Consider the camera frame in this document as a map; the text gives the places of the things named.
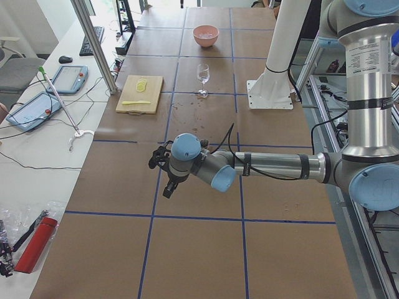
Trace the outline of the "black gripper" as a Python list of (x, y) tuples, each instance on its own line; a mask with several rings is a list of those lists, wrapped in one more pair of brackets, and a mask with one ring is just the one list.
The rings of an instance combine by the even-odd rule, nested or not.
[(161, 158), (162, 169), (167, 172), (169, 181), (163, 190), (163, 196), (170, 198), (178, 186), (187, 180), (190, 174), (190, 161), (182, 161), (172, 155)]

